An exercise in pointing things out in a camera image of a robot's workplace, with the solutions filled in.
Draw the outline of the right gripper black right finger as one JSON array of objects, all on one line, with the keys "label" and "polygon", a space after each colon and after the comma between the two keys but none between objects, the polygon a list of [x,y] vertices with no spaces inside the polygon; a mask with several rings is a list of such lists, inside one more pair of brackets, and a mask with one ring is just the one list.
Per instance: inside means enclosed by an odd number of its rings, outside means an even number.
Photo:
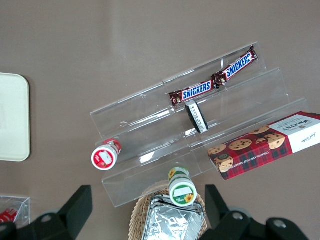
[{"label": "right gripper black right finger", "polygon": [[205,186],[205,209],[212,229],[215,229],[229,212],[229,208],[214,184]]}]

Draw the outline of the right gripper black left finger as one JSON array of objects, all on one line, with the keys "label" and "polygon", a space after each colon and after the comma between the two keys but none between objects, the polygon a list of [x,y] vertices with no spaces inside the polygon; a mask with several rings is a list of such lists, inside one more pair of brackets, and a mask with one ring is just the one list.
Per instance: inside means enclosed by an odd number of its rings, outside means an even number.
[{"label": "right gripper black left finger", "polygon": [[75,240],[93,211],[92,187],[82,185],[58,211],[67,233]]}]

